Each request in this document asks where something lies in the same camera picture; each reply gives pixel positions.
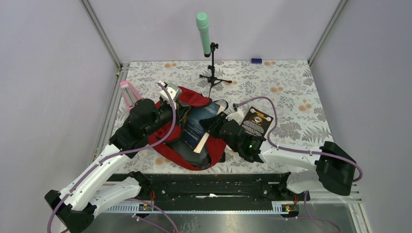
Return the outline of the dark blue book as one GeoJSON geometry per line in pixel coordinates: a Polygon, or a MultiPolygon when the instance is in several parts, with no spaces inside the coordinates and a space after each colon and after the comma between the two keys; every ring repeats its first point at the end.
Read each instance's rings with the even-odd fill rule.
{"type": "Polygon", "coordinates": [[[217,101],[211,102],[208,106],[202,108],[192,107],[187,118],[181,139],[185,142],[194,153],[200,153],[204,147],[209,134],[200,124],[201,120],[215,117],[224,111],[227,104],[220,105],[217,101]]]}

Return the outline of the red backpack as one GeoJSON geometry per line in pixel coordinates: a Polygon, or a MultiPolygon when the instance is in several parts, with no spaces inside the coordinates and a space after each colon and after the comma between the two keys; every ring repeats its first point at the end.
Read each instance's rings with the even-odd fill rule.
{"type": "Polygon", "coordinates": [[[185,117],[177,117],[172,133],[155,151],[166,159],[188,170],[206,170],[216,165],[223,157],[226,143],[206,133],[199,121],[213,118],[220,112],[220,105],[211,98],[185,87],[178,100],[190,107],[185,117]]]}

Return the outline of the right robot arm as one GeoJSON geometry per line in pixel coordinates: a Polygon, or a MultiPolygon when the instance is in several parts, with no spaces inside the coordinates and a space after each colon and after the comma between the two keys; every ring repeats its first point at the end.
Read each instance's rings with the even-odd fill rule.
{"type": "Polygon", "coordinates": [[[302,168],[302,172],[288,172],[280,181],[278,192],[285,200],[321,188],[349,196],[355,170],[360,169],[356,161],[334,142],[326,141],[318,149],[287,148],[247,133],[235,120],[228,120],[224,113],[200,120],[200,124],[210,136],[223,140],[248,162],[276,162],[302,168]]]}

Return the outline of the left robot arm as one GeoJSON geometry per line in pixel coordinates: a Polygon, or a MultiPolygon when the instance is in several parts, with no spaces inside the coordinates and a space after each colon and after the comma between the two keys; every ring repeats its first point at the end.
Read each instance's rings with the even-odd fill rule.
{"type": "Polygon", "coordinates": [[[130,198],[149,197],[151,181],[141,172],[131,172],[103,191],[99,188],[138,152],[164,142],[188,110],[189,105],[177,100],[138,100],[95,161],[67,187],[45,195],[53,210],[49,221],[58,217],[66,232],[81,233],[104,210],[130,198]]]}

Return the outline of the black book under yellow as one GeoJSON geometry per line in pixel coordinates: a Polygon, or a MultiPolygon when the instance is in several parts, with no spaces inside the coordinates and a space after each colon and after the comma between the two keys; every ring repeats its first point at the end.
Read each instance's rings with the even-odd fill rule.
{"type": "Polygon", "coordinates": [[[252,106],[246,113],[241,126],[250,135],[264,137],[273,121],[273,116],[268,115],[252,106]]]}

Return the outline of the black microphone tripod stand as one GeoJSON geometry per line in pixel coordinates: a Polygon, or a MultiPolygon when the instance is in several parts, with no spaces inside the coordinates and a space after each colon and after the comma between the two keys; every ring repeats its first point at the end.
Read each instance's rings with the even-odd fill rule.
{"type": "Polygon", "coordinates": [[[219,45],[211,42],[210,44],[210,50],[211,50],[211,65],[209,65],[207,67],[207,69],[209,69],[211,71],[211,75],[210,76],[205,76],[205,75],[199,75],[199,78],[204,78],[207,80],[207,82],[210,84],[210,88],[209,88],[209,94],[208,97],[210,97],[210,93],[213,87],[215,87],[217,84],[220,84],[222,82],[225,83],[232,83],[232,81],[230,80],[223,80],[223,79],[219,79],[215,76],[215,63],[214,63],[214,52],[216,49],[219,48],[219,45]]]}

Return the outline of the pink metronome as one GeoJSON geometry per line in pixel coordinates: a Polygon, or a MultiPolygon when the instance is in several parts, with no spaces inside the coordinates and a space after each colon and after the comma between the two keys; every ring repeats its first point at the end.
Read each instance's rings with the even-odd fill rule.
{"type": "Polygon", "coordinates": [[[120,82],[120,89],[127,107],[127,111],[130,112],[135,106],[135,103],[142,99],[142,96],[129,81],[120,82]]]}

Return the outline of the small blue block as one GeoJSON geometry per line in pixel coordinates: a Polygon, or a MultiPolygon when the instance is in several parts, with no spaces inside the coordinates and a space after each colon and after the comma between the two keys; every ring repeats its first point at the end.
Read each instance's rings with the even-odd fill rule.
{"type": "Polygon", "coordinates": [[[260,58],[251,58],[252,64],[262,64],[262,59],[260,58]]]}

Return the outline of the mint green microphone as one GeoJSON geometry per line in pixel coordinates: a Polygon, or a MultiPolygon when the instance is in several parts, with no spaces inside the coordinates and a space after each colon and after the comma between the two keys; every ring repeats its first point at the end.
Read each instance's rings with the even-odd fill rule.
{"type": "Polygon", "coordinates": [[[211,54],[211,42],[209,38],[209,18],[205,12],[199,12],[196,16],[196,26],[200,33],[200,39],[205,57],[211,54]]]}

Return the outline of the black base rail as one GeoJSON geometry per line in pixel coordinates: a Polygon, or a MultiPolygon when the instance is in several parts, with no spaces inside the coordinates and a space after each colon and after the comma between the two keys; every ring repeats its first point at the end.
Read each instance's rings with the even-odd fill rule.
{"type": "Polygon", "coordinates": [[[273,202],[294,204],[305,193],[286,189],[288,174],[145,174],[137,199],[164,211],[269,211],[273,202]]]}

